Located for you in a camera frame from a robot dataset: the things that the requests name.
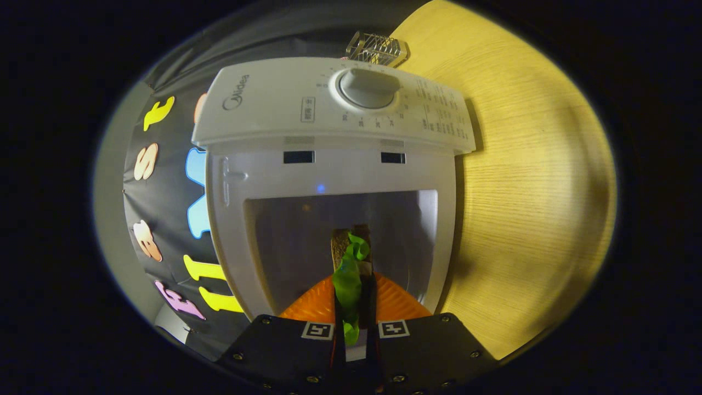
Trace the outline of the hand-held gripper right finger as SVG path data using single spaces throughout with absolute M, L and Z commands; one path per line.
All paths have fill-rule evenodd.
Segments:
M 366 371 L 371 394 L 464 394 L 499 361 L 453 313 L 428 313 L 386 276 L 368 279 Z

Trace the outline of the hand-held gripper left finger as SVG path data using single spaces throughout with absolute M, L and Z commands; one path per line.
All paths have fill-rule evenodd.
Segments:
M 329 276 L 285 313 L 254 318 L 217 366 L 261 392 L 332 394 L 345 358 L 344 327 Z

